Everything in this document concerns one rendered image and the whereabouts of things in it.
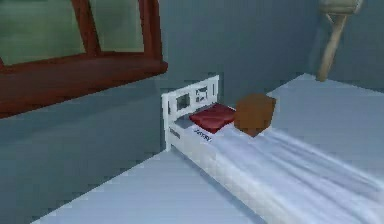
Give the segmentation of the red pillow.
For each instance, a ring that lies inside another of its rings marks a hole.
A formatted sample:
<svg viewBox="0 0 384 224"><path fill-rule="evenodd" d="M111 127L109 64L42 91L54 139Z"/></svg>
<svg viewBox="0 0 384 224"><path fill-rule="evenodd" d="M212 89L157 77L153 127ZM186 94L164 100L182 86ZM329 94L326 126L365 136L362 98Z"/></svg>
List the red pillow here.
<svg viewBox="0 0 384 224"><path fill-rule="evenodd" d="M234 121L235 110L216 103L189 116L189 119L200 128L215 134L222 127Z"/></svg>

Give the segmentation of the brown box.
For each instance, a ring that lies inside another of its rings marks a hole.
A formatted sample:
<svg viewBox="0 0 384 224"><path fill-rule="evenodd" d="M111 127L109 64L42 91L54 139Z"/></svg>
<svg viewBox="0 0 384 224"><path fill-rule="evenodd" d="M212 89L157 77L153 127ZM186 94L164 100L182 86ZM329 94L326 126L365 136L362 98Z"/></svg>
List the brown box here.
<svg viewBox="0 0 384 224"><path fill-rule="evenodd" d="M276 99L264 94L250 94L236 103L234 126L251 137L271 124Z"/></svg>

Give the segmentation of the white bed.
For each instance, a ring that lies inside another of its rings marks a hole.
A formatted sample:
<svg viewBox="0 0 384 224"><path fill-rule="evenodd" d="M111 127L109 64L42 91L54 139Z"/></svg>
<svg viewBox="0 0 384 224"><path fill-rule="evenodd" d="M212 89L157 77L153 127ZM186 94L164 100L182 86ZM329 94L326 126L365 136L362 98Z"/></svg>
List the white bed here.
<svg viewBox="0 0 384 224"><path fill-rule="evenodd" d="M251 137L190 120L217 102L218 83L163 94L167 148L267 224L384 224L384 93L303 74L270 92L272 123Z"/></svg>

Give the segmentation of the brown framed window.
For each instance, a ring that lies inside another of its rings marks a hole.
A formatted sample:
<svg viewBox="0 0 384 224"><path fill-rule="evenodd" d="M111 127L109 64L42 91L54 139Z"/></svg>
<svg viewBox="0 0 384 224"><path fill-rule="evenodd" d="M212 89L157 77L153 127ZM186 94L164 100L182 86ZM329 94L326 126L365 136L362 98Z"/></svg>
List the brown framed window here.
<svg viewBox="0 0 384 224"><path fill-rule="evenodd" d="M89 0L71 0L85 51L6 65L0 58L0 119L163 74L158 0L137 0L144 50L103 51Z"/></svg>

